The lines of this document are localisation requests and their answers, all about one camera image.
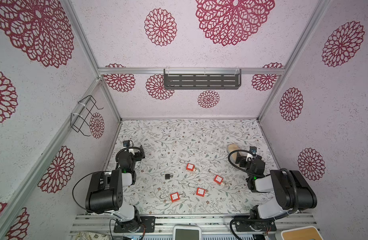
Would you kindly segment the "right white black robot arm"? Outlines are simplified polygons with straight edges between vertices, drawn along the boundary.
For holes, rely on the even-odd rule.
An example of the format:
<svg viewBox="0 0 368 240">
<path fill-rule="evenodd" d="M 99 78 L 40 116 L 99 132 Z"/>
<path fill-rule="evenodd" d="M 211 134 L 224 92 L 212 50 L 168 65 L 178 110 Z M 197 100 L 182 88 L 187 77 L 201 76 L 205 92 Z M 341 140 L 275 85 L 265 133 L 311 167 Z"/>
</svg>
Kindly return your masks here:
<svg viewBox="0 0 368 240">
<path fill-rule="evenodd" d="M 275 221 L 288 217 L 298 210 L 314 209 L 317 197 L 299 171 L 282 168 L 265 174 L 265 162 L 256 152 L 234 150 L 228 162 L 247 174 L 247 187 L 253 193 L 274 193 L 274 198 L 254 206 L 248 216 L 234 217 L 230 229 L 235 231 L 275 230 Z"/>
</svg>

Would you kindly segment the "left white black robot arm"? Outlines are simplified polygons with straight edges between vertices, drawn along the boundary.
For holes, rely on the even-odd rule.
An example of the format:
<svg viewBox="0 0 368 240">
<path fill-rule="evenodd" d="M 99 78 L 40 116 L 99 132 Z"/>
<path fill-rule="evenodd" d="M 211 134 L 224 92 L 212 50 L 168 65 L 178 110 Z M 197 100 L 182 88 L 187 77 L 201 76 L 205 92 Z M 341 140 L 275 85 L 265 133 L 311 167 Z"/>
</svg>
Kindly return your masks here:
<svg viewBox="0 0 368 240">
<path fill-rule="evenodd" d="M 121 230 L 137 232 L 142 221 L 137 207 L 127 204 L 124 200 L 124 187 L 136 183 L 136 163 L 145 158 L 142 146 L 126 147 L 115 157 L 114 170 L 92 173 L 85 200 L 88 213 L 110 214 L 115 217 Z"/>
</svg>

